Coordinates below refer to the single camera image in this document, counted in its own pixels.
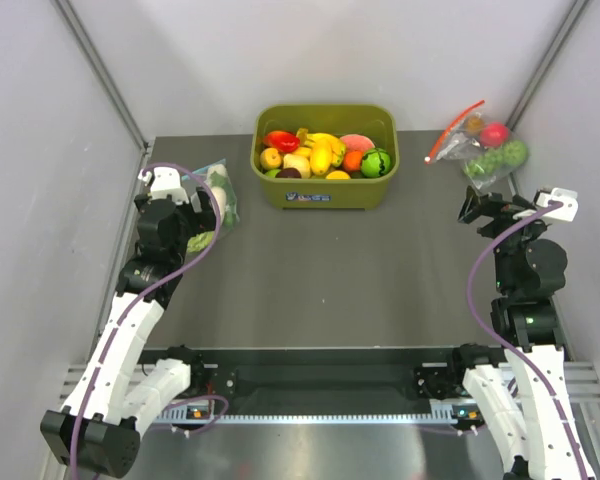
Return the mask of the blue zip clear bag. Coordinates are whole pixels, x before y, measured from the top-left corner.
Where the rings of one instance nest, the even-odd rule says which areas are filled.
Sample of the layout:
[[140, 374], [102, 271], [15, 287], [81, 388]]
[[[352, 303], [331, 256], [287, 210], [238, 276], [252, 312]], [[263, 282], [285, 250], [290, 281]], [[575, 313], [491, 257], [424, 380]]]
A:
[[[239, 223], [237, 211], [237, 197], [231, 183], [226, 160], [209, 164], [193, 172], [194, 175], [204, 178], [205, 184], [211, 189], [220, 208], [221, 228], [219, 238], [227, 236]], [[189, 239], [188, 254], [197, 254], [203, 251], [212, 241], [215, 221], [212, 221], [209, 232], [200, 233]]]

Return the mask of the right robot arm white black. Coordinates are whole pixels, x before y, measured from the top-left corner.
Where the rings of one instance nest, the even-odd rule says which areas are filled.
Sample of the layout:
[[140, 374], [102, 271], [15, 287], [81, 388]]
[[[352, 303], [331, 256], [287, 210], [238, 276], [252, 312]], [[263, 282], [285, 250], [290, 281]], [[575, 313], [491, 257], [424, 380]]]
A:
[[471, 267], [466, 286], [470, 312], [474, 280], [488, 255], [495, 261], [498, 298], [491, 320], [479, 325], [502, 348], [513, 380], [508, 384], [489, 348], [454, 349], [446, 380], [477, 404], [482, 425], [495, 441], [506, 479], [592, 479], [566, 387], [565, 338], [552, 300], [566, 285], [566, 251], [544, 238], [553, 222], [572, 222], [577, 194], [540, 190], [533, 200], [468, 188], [458, 220], [489, 223], [480, 236], [490, 243]]

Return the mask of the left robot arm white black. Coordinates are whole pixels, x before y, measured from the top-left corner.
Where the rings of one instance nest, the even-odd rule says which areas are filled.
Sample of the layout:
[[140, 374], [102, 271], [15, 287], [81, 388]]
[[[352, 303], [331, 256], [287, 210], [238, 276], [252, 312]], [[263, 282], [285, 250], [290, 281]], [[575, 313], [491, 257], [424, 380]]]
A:
[[172, 347], [135, 388], [129, 386], [149, 334], [162, 318], [184, 272], [191, 238], [216, 235], [226, 195], [219, 187], [175, 195], [140, 194], [137, 239], [118, 276], [109, 318], [81, 379], [59, 410], [45, 412], [40, 431], [72, 479], [124, 477], [154, 420], [181, 395], [209, 394], [209, 375], [199, 354]]

